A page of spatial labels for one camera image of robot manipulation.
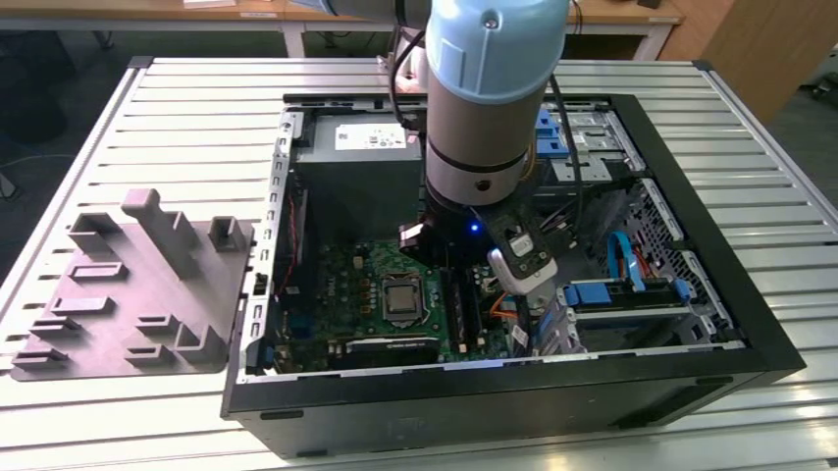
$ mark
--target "blue latch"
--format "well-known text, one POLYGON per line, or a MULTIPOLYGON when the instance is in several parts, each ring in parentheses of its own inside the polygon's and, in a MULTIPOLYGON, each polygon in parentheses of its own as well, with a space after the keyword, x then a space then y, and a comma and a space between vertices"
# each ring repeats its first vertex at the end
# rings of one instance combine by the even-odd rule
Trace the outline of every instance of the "blue latch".
POLYGON ((680 302, 683 302, 684 304, 687 302, 690 302, 690 299, 692 298, 692 292, 690 291, 690 284, 683 281, 680 278, 675 279, 674 282, 671 282, 671 286, 675 288, 675 293, 678 294, 678 297, 680 298, 680 302))
POLYGON ((607 286, 604 283, 576 283, 573 284, 573 287, 576 288, 579 300, 583 305, 611 303, 611 296, 607 293, 607 286))
POLYGON ((535 155, 539 159, 565 159, 569 151, 559 139, 539 139, 535 142, 535 155))
POLYGON ((568 306, 579 305, 579 293, 576 292, 576 287, 573 285, 564 287, 564 300, 567 301, 568 306))
POLYGON ((547 110, 537 111, 537 118, 535 118, 535 138, 555 139, 559 136, 559 125, 549 116, 547 110))

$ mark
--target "aluminum extrusion table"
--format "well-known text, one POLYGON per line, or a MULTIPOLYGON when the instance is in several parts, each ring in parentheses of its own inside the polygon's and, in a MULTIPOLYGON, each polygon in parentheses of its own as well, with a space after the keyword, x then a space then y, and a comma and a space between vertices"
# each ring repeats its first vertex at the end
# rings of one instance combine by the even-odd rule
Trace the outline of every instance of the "aluminum extrusion table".
MULTIPOLYGON (((634 93, 808 367, 659 430, 416 449, 317 463, 381 469, 824 469, 838 457, 838 218, 718 76, 690 63, 565 62, 568 93, 634 93)), ((78 212, 124 218, 152 186, 189 221, 264 207, 287 92, 384 92, 373 61, 157 59, 128 69, 0 290, 0 469, 263 469, 288 464, 219 418, 224 373, 16 383, 78 212)))

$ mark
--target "floor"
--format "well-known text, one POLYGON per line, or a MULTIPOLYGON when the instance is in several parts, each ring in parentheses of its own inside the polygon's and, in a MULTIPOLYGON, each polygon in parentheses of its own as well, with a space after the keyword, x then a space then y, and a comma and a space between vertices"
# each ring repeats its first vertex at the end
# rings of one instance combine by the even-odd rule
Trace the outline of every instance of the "floor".
MULTIPOLYGON (((12 268, 52 193, 60 185, 133 56, 284 57, 281 38, 272 32, 116 32, 114 46, 101 51, 89 33, 60 33, 77 74, 52 93, 68 117, 68 128, 37 146, 14 144, 0 133, 0 169, 21 189, 14 202, 0 201, 0 281, 12 268), (1 166, 33 155, 56 155, 1 166)), ((323 37, 307 33, 307 52, 316 57, 373 57, 387 49, 387 33, 323 37)), ((800 91, 768 126, 828 200, 838 204, 838 108, 812 101, 800 91)))

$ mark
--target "black cable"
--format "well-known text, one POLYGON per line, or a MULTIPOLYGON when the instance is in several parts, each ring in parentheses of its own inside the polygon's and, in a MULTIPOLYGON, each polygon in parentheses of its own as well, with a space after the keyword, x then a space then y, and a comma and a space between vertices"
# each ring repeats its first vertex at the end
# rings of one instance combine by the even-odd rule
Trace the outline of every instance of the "black cable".
POLYGON ((524 295, 513 296, 515 300, 515 310, 517 311, 517 318, 515 326, 512 327, 520 330, 519 334, 512 334, 512 356, 515 358, 521 358, 532 355, 532 326, 531 326, 531 316, 528 312, 528 304, 525 302, 524 295))
POLYGON ((571 120, 567 117, 567 108, 564 107, 564 97, 561 96, 561 90, 559 89, 559 82, 555 76, 549 75, 549 88, 552 88, 552 95, 555 97, 555 106, 559 109, 559 116, 561 117, 561 132, 564 133, 564 145, 571 152, 571 163, 573 164, 573 182, 576 184, 576 225, 581 222, 581 212, 584 206, 583 198, 583 183, 581 183, 581 165, 579 164, 579 149, 576 148, 576 141, 573 140, 573 132, 571 131, 571 120))
POLYGON ((369 44, 372 44, 372 40, 376 38, 377 34, 377 31, 373 31, 373 33, 369 34, 369 39, 367 39, 367 42, 364 43, 364 54, 367 54, 367 49, 369 49, 369 44))
POLYGON ((401 64, 404 64, 404 59, 409 56, 409 52, 419 44, 419 41, 424 38, 424 30, 419 31, 409 43, 404 47, 404 50, 392 61, 392 65, 389 66, 389 83, 388 83, 388 94, 389 94, 389 105, 392 106, 392 114, 395 115, 395 120, 399 122, 403 128, 409 129, 407 122, 404 121, 404 115, 401 115, 401 110, 397 107, 397 99, 395 96, 395 76, 397 75, 397 70, 401 68, 401 64))
POLYGON ((585 19, 584 16, 581 14, 581 7, 579 6, 579 1, 577 0, 572 0, 573 2, 573 7, 576 9, 576 32, 575 34, 581 34, 581 28, 583 25, 585 23, 585 19))

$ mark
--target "wooden desk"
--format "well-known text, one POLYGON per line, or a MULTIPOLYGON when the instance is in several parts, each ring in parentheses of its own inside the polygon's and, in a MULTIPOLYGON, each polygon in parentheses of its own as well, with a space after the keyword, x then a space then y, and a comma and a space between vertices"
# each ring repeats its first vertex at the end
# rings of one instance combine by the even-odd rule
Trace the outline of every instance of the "wooden desk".
MULTIPOLYGON (((656 10, 634 1, 580 0, 583 34, 640 36, 635 60, 652 61, 683 16, 668 0, 656 10)), ((185 10, 180 0, 0 0, 2 29, 281 31, 289 57, 305 57, 307 31, 388 31, 391 26, 332 17, 285 0, 240 0, 236 7, 185 10)))

